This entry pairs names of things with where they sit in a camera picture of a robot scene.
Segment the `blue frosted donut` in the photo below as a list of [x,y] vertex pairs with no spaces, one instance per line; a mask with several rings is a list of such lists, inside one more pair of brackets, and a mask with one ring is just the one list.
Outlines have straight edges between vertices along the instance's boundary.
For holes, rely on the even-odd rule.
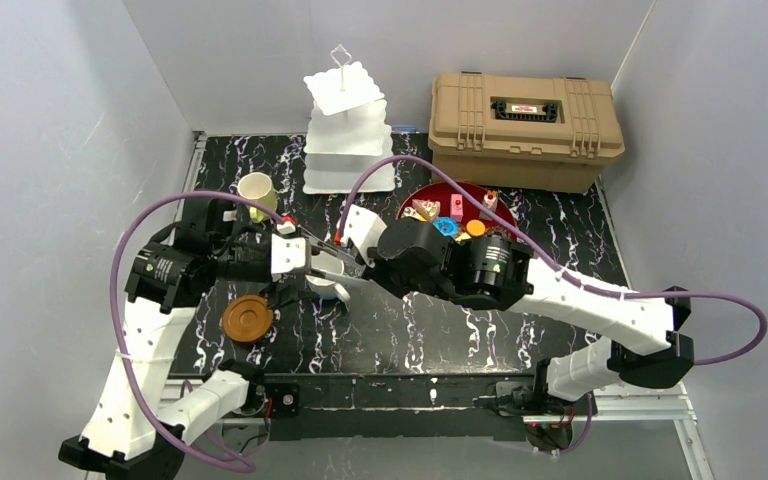
[[456,238],[460,232],[459,224],[450,217],[438,217],[433,221],[433,226],[444,236]]

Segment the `white three-tier cake stand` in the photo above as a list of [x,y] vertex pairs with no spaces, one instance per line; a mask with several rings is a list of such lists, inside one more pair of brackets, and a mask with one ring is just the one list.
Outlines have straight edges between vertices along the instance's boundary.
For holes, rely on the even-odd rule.
[[334,68],[304,78],[313,99],[303,148],[308,195],[347,194],[365,171],[393,154],[384,93],[343,45],[330,57]]

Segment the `silver metal tongs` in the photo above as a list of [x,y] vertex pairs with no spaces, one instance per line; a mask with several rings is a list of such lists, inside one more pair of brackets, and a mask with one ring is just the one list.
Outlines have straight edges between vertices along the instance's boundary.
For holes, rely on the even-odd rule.
[[299,233],[311,246],[309,274],[344,286],[364,287],[371,281],[362,277],[366,265],[358,263],[348,252],[316,237],[310,231],[300,227]]

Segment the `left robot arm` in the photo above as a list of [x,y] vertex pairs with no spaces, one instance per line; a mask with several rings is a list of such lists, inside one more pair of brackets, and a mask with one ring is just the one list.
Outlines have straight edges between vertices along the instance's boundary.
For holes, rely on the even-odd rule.
[[[121,286],[119,270],[133,234],[155,211],[185,199],[202,203],[194,219],[173,222],[152,236]],[[255,366],[232,362],[175,404],[160,405],[179,342],[202,296],[217,280],[272,281],[283,273],[273,246],[262,262],[243,258],[223,266],[250,210],[274,222],[271,240],[297,231],[295,221],[275,208],[230,193],[194,191],[150,204],[123,232],[109,280],[115,358],[91,419],[80,434],[62,442],[59,461],[107,479],[173,479],[187,456],[229,472],[254,472],[242,453],[216,457],[193,443],[246,403],[251,386],[262,378]]]

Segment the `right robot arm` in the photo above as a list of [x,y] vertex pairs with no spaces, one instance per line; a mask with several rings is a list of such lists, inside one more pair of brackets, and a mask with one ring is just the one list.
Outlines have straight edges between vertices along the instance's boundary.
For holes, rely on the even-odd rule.
[[461,242],[428,222],[377,224],[360,249],[364,274],[395,296],[411,292],[472,310],[533,314],[598,335],[562,357],[540,362],[522,405],[577,402],[619,382],[650,389],[675,386],[694,366],[692,339],[679,333],[675,309],[662,299],[589,292],[593,278],[567,280],[531,248],[503,236]]

